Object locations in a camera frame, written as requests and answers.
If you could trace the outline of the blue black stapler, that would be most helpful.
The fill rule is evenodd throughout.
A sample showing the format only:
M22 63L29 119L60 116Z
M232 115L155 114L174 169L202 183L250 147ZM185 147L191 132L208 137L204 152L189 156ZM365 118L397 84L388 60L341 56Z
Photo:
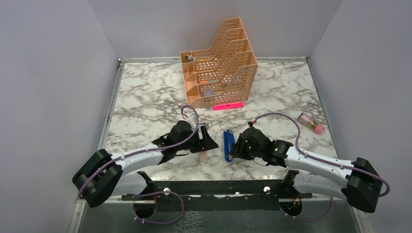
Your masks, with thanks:
M231 130L226 130L223 133L223 148L224 148L224 159L226 162L230 163L232 161L229 155L232 146L235 144L235 138Z

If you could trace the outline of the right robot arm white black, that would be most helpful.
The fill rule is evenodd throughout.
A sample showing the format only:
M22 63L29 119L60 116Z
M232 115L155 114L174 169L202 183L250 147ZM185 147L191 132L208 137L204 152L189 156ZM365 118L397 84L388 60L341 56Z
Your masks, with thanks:
M229 154L249 161L260 158L270 166L296 169L293 179L280 185L281 193L288 198L297 193L321 194L346 200L367 213L376 210L383 182L364 158L350 161L312 155L307 150L300 152L292 143L272 141L254 127L239 135Z

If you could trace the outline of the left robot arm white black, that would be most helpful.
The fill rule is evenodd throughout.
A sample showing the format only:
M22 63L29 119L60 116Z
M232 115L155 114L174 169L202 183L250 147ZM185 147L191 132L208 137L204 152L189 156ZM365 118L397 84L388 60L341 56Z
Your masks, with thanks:
M181 150L198 153L216 148L218 144L205 126L195 129L180 120L169 133L142 148L118 154L96 151L74 174L72 183L89 207L97 207L116 195L136 194L144 200L152 195L153 187L138 170L168 162Z

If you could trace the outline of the pink flat plastic item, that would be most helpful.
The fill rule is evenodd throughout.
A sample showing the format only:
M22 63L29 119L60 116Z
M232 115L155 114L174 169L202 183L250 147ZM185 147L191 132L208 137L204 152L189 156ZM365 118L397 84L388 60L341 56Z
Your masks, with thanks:
M214 111L221 111L221 110L228 110L228 109L237 109L242 108L244 106L243 102L236 102L236 103L226 103L213 106Z

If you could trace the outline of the colourful pink capped tube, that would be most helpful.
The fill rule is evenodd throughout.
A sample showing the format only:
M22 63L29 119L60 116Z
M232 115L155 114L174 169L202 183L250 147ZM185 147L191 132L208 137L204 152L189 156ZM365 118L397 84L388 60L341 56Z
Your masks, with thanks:
M324 126L319 123L317 120L313 119L306 113L301 113L297 120L303 124L304 126L308 127L311 129L313 132L316 134L323 134L325 131Z

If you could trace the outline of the orange perforated file organizer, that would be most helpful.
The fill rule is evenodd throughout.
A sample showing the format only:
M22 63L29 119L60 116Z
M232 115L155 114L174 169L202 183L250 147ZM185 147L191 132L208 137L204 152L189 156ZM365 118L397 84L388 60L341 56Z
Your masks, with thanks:
M258 62L239 17L222 21L210 48L180 54L187 102L194 108L249 99Z

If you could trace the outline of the black front mounting rail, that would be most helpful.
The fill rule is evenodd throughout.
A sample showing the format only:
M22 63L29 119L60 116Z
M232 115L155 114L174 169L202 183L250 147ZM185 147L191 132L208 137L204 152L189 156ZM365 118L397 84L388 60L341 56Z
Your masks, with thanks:
M158 212L280 210L280 202L311 198L300 194L283 180L237 181L156 181L149 183L144 197L126 194L123 201L132 201L139 209Z

